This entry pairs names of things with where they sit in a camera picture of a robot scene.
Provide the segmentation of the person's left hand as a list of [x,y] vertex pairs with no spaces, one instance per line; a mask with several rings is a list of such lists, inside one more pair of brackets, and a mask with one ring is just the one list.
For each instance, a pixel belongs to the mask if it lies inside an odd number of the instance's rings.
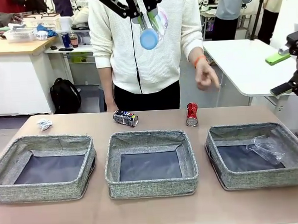
[[211,85],[220,87],[220,81],[214,69],[207,61],[199,61],[195,68],[195,80],[199,90],[205,91]]

